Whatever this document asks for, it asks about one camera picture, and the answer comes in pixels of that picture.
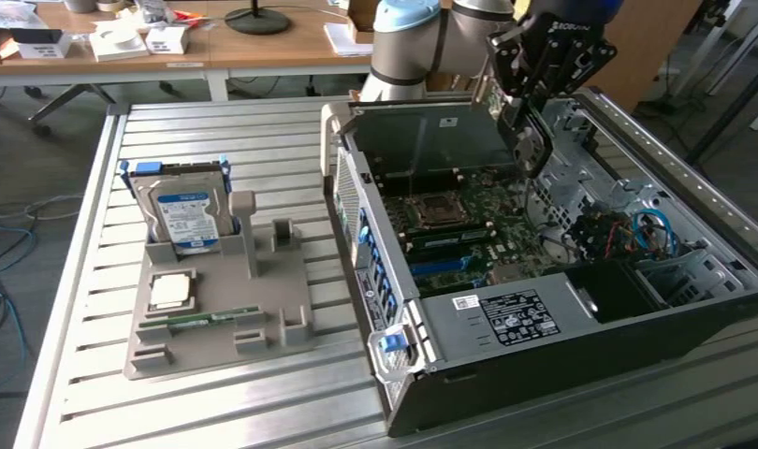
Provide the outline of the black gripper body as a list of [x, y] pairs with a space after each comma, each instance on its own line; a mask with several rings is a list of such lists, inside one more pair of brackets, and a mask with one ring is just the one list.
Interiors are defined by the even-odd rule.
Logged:
[[603, 40], [610, 22], [610, 1], [533, 1], [527, 10], [527, 43], [545, 44], [553, 37], [595, 43]]

